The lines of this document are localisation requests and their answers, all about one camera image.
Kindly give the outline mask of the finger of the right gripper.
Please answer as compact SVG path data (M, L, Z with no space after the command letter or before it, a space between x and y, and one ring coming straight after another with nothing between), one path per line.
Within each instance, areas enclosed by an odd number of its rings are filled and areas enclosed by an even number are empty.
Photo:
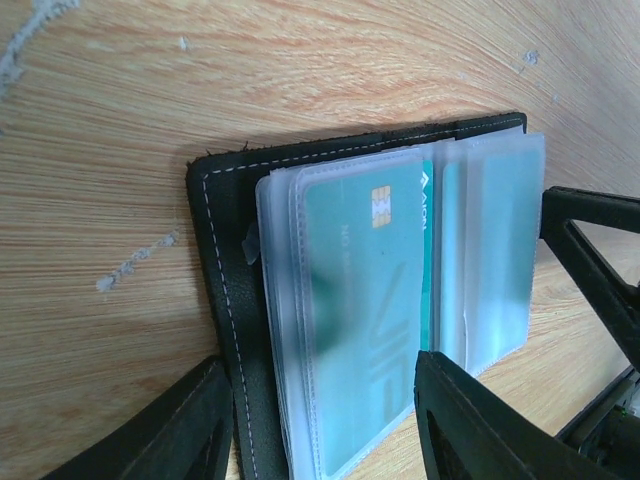
M625 282L575 224L637 234L637 198L554 186L542 196L547 244L634 368L639 367L639 286Z

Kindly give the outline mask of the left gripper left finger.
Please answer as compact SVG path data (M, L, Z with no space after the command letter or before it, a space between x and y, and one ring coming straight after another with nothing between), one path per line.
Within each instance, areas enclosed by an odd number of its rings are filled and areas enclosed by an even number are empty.
M49 479L223 479L233 395L210 356L132 419L47 474Z

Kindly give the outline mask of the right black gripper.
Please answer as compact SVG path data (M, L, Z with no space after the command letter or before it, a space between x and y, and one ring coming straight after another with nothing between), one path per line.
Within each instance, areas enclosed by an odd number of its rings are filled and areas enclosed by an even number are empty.
M625 369L555 438L620 479L638 479L639 371Z

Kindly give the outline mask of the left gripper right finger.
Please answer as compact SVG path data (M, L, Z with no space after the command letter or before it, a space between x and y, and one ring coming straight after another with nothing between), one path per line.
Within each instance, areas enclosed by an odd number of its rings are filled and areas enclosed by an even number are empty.
M415 407L429 479L613 479L440 352L421 351Z

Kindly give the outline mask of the teal credit card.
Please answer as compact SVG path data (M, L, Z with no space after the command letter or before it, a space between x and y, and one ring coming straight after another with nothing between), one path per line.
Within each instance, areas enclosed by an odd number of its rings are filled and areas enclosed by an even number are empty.
M343 477L412 409L431 177L417 160L304 191L324 479Z
M483 369L527 340L544 150L484 146L443 168L440 351Z

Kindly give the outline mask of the black card holder wallet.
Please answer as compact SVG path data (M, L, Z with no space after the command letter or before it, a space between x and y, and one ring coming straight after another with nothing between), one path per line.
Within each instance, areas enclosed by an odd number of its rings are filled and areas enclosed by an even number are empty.
M276 168L313 164L517 127L521 112L415 123L407 128L297 144L208 154L187 167L186 186L218 342L234 395L244 479L286 479L274 362L262 271L248 265L242 240L257 219L255 187Z

